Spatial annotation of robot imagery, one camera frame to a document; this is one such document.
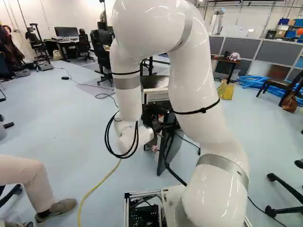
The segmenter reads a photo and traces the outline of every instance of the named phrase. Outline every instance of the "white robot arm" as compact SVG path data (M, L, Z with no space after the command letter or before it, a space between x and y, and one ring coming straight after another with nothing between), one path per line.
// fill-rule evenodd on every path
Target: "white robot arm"
M119 105L114 124L121 153L153 138L150 128L133 127L142 114L139 62L167 52L169 99L178 123L205 149L176 209L178 226L242 226L249 164L225 123L200 12L185 0L117 0L112 23L110 61Z

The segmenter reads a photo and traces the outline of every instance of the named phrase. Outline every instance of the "blue hose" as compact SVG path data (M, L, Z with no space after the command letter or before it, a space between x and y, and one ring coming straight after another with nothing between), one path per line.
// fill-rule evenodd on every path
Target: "blue hose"
M268 77L261 77L261 76L241 76L239 78L238 82L243 87L243 89L246 89L248 87L261 89L262 85L264 84L264 81L267 79L268 79ZM296 90L298 86L299 86L299 84L296 84L295 87L293 88L293 90ZM277 88L275 86L270 86L268 88L267 92L282 98L285 90ZM303 106L302 98L296 97L296 100L297 100L299 106Z

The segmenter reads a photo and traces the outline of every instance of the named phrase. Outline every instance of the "computer monitor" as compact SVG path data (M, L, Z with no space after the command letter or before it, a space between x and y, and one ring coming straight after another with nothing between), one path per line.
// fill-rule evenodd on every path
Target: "computer monitor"
M55 27L56 36L61 37L76 37L79 36L76 27Z

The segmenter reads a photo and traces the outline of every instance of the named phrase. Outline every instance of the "shoe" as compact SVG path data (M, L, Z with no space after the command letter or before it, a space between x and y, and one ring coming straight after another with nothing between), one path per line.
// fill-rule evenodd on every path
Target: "shoe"
M74 209L77 205L77 201L75 199L65 199L61 200L58 203L54 203L50 209L50 214L45 218L40 218L38 215L35 215L35 220L38 224L45 222L51 217L64 215Z

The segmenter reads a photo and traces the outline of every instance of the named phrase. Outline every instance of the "beige pants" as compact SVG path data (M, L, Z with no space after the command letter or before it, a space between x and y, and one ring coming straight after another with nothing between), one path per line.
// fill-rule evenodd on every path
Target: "beige pants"
M37 213L55 202L44 165L33 159L0 154L0 185L20 183Z

